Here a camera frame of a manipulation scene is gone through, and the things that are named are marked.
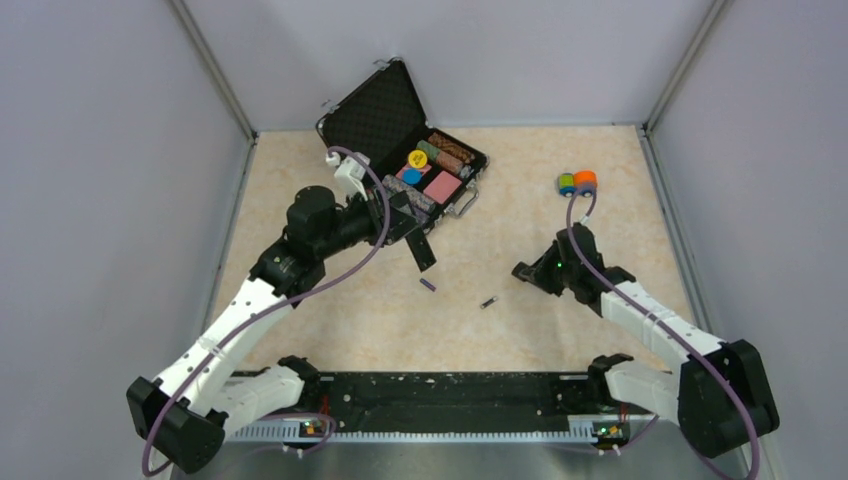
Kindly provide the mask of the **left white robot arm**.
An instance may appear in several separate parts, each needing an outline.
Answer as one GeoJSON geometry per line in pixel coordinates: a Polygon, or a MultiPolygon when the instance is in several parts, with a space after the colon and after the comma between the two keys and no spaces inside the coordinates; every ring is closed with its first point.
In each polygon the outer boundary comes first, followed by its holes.
{"type": "Polygon", "coordinates": [[[247,425],[288,407],[302,414],[314,410],[321,388],[302,358],[284,358],[236,385],[228,381],[303,300],[353,276],[385,243],[424,237],[408,194],[382,185],[355,194],[346,205],[326,187],[305,187],[286,218],[281,237],[259,256],[213,324],[154,379],[139,377],[128,387],[133,425],[145,442],[144,476],[171,466],[195,473],[247,425]]]}

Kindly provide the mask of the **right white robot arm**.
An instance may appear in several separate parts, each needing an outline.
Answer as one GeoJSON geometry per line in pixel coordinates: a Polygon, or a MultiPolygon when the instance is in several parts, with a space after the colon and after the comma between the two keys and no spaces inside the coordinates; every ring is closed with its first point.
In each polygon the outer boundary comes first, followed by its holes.
{"type": "Polygon", "coordinates": [[[547,294],[571,291],[578,303],[623,328],[665,363],[665,370],[657,370],[627,354],[596,358],[586,385],[594,409],[636,405],[677,425],[706,458],[779,428],[756,347],[699,329],[654,299],[626,269],[605,265],[586,226],[576,223],[559,231],[536,261],[517,263],[512,275],[547,294]]]}

